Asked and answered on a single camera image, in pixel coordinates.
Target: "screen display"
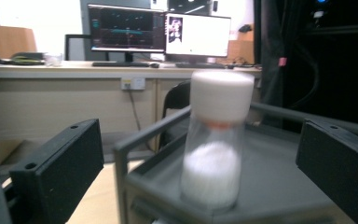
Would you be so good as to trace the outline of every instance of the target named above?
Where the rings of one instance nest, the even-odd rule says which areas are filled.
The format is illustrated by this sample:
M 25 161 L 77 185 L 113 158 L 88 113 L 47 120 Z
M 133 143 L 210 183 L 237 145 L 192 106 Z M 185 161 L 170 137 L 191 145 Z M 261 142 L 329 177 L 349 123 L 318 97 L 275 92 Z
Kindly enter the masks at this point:
M 166 14 L 166 54 L 227 57 L 231 18 Z
M 165 17 L 161 10 L 88 5 L 91 50 L 163 52 Z

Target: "screw hole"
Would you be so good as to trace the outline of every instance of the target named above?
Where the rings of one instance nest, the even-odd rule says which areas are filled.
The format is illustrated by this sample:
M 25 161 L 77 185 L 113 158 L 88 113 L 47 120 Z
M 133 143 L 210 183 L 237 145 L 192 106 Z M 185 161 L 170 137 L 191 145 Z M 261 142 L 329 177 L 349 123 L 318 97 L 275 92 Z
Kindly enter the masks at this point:
M 27 170 L 31 170 L 31 169 L 34 169 L 36 167 L 36 163 L 29 163 L 25 166 L 25 169 Z

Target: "jar lid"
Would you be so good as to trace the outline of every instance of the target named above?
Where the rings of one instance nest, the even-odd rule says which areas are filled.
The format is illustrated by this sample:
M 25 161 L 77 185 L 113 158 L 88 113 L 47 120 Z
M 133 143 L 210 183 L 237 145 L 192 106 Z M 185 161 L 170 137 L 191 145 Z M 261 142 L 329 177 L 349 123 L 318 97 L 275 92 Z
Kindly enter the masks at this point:
M 192 113 L 204 120 L 243 122 L 249 112 L 254 83 L 254 76 L 240 71 L 194 71 L 190 93 Z

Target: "black chair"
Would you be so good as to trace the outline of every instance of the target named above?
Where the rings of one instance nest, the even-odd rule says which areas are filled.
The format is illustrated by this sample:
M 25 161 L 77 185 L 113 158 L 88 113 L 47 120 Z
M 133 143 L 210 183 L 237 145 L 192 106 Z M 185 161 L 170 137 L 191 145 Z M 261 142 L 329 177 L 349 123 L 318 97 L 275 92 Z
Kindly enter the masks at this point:
M 64 59 L 66 61 L 71 61 L 71 46 L 76 40 L 80 46 L 84 46 L 84 61 L 109 61 L 108 52 L 91 51 L 91 35 L 65 35 Z
M 191 80 L 183 81 L 176 86 L 172 87 L 164 99 L 164 105 L 162 108 L 162 118 L 167 116 L 167 112 L 170 109 L 183 109 L 190 105 L 190 86 Z M 185 119 L 165 132 L 162 132 L 159 136 L 158 150 L 171 142 L 175 137 L 179 136 L 188 129 L 189 119 Z

